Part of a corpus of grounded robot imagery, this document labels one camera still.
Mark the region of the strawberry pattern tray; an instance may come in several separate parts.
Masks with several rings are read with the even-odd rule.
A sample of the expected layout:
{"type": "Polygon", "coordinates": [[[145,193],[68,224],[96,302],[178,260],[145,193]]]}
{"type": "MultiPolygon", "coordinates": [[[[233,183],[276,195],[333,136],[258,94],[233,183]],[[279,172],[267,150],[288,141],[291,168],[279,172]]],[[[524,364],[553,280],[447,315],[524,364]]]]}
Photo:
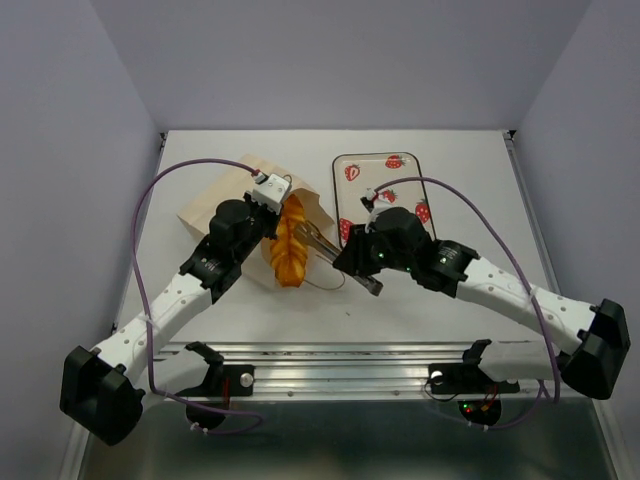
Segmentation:
{"type": "MultiPolygon", "coordinates": [[[[343,247],[352,224],[367,221],[368,212],[361,203],[367,189],[392,180],[422,176],[420,163],[409,152],[343,154],[332,163],[333,190],[339,246],[343,247]]],[[[407,182],[384,187],[380,197],[394,207],[403,207],[417,215],[424,229],[436,238],[426,186],[407,182]]]]}

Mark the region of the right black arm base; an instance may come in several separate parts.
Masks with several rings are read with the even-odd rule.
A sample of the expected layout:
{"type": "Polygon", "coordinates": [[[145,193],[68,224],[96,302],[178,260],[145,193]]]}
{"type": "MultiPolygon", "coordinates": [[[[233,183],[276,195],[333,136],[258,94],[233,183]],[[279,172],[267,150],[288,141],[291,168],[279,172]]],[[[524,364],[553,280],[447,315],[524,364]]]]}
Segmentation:
{"type": "Polygon", "coordinates": [[[475,341],[455,363],[428,365],[428,377],[423,392],[432,400],[446,403],[457,401],[463,420],[471,426],[496,429],[502,415],[501,395],[520,392],[517,381],[496,381],[480,369],[480,360],[490,340],[475,341]]]}

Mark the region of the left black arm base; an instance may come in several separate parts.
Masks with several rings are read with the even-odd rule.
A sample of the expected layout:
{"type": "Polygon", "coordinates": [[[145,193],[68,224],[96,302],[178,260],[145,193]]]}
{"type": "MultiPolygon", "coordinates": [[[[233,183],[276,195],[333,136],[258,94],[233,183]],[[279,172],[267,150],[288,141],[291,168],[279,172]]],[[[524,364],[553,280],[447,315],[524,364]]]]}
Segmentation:
{"type": "Polygon", "coordinates": [[[232,400],[253,395],[256,367],[228,363],[202,342],[192,342],[157,364],[156,386],[185,401],[190,428],[207,436],[247,433],[262,425],[264,416],[232,408],[232,400]]]}

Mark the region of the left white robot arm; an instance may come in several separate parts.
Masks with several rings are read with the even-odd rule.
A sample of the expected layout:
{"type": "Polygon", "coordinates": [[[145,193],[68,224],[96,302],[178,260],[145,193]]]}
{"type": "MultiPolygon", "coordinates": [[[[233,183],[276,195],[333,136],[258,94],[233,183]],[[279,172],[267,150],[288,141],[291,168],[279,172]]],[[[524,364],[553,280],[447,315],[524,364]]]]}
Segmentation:
{"type": "Polygon", "coordinates": [[[208,235],[155,300],[145,299],[140,314],[92,349],[78,346],[66,356],[61,411],[109,446],[124,440],[155,389],[137,381],[152,373],[155,354],[234,285],[260,242],[274,238],[286,195],[254,188],[220,203],[208,235]]]}

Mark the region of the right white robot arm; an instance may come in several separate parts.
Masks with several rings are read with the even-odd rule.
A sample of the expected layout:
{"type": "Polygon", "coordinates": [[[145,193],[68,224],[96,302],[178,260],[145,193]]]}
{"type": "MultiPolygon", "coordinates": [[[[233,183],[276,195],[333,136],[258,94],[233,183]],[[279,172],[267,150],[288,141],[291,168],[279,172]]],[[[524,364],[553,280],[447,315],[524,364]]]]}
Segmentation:
{"type": "Polygon", "coordinates": [[[432,364],[438,395],[518,391],[520,380],[560,380],[597,400],[611,397],[631,346],[622,306],[571,300],[509,274],[475,250],[435,240],[402,207],[350,228],[334,267],[353,278],[402,271],[421,287],[485,307],[538,334],[538,342],[475,341],[450,364],[432,364]]]}

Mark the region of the metal tongs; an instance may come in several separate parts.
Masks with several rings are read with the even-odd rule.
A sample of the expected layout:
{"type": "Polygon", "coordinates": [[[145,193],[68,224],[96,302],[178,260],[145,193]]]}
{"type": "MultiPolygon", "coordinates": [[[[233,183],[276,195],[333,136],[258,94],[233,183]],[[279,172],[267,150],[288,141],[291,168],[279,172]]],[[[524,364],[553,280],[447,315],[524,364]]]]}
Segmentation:
{"type": "MultiPolygon", "coordinates": [[[[330,264],[333,264],[341,253],[341,250],[325,238],[319,228],[309,220],[305,220],[295,227],[294,236],[301,243],[315,249],[330,264]]],[[[374,296],[379,296],[382,292],[383,284],[373,276],[354,276],[349,274],[349,277],[374,296]]]]}

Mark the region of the aluminium mounting rail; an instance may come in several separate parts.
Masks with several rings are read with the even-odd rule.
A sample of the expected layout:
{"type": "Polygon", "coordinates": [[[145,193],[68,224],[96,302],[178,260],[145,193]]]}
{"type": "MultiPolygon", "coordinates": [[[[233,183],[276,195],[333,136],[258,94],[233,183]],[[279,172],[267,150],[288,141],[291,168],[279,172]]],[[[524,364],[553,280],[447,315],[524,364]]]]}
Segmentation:
{"type": "Polygon", "coordinates": [[[252,402],[427,400],[429,366],[456,363],[468,342],[208,344],[255,367],[252,402]]]}

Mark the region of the orange braided fake bread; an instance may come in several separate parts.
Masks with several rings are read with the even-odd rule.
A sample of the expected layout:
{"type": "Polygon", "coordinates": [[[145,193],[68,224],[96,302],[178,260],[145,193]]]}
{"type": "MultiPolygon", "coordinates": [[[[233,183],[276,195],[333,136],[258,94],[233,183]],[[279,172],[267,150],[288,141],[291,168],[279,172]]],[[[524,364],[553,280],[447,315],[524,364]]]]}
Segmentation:
{"type": "Polygon", "coordinates": [[[306,221],[304,207],[295,194],[284,202],[276,229],[276,239],[270,244],[270,266],[281,287],[298,288],[305,280],[308,247],[295,237],[296,228],[306,221]]]}

